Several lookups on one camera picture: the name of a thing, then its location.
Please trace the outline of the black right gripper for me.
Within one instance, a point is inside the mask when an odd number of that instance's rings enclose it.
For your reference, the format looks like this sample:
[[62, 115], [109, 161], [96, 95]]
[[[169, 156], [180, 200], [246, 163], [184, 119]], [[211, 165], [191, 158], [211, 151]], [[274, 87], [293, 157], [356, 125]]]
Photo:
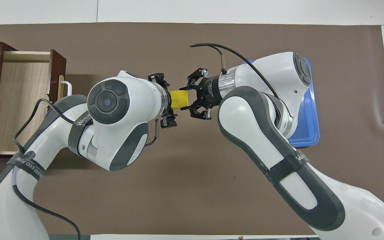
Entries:
[[[218, 106], [222, 97], [219, 91], [219, 76], [207, 78], [208, 70], [205, 68], [198, 68], [187, 77], [188, 83], [186, 87], [180, 88], [180, 91], [196, 90], [197, 92], [204, 92], [204, 101], [201, 105], [189, 105], [181, 107], [181, 110], [189, 110], [192, 118], [210, 120], [212, 119], [211, 108]], [[200, 85], [196, 84], [198, 79], [203, 78]], [[204, 107], [205, 110], [199, 112], [199, 108]]]

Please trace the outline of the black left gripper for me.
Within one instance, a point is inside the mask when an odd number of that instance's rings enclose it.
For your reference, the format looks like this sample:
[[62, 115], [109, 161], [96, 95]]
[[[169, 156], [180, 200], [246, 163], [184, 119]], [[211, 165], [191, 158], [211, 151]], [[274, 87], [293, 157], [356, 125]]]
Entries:
[[162, 129], [176, 127], [177, 122], [175, 121], [175, 118], [177, 117], [177, 114], [174, 113], [174, 110], [172, 108], [172, 97], [168, 91], [168, 87], [170, 84], [166, 82], [164, 79], [164, 73], [156, 73], [148, 75], [148, 81], [151, 81], [159, 91], [165, 91], [165, 97], [163, 101], [163, 114], [162, 119], [160, 121], [160, 125]]

